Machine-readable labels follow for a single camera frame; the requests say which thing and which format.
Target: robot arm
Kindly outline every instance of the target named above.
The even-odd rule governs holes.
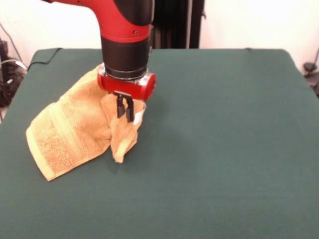
[[[147,64],[152,50],[155,0],[44,0],[91,9],[99,23],[103,64],[98,83],[118,95],[118,117],[124,114],[121,99],[128,102],[133,121],[133,100],[146,101],[155,88],[156,76]]]

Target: green tablecloth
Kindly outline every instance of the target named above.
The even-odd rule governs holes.
[[[0,126],[1,239],[318,239],[319,103],[282,50],[154,50],[138,144],[45,181],[31,120],[102,61],[48,49]]]

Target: black curtain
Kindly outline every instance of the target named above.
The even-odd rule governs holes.
[[[153,48],[198,48],[203,8],[204,0],[155,0]],[[190,36],[187,34],[189,11]]]

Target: towel hem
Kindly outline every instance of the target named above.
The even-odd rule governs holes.
[[[38,145],[36,144],[31,128],[28,128],[26,130],[26,139],[29,145],[30,152],[33,156],[33,159],[36,165],[38,166],[38,168],[40,169],[41,173],[43,174],[43,176],[46,178],[47,181],[53,180],[56,176],[51,170],[51,168],[49,167],[49,165],[47,164],[47,162],[45,161],[40,149],[38,148]]]

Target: yellow towel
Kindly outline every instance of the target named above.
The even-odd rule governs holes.
[[[123,163],[137,143],[145,104],[134,100],[134,122],[128,123],[126,116],[118,119],[116,96],[98,86],[98,68],[43,109],[26,130],[29,150],[47,181],[100,156],[110,146],[114,160]]]

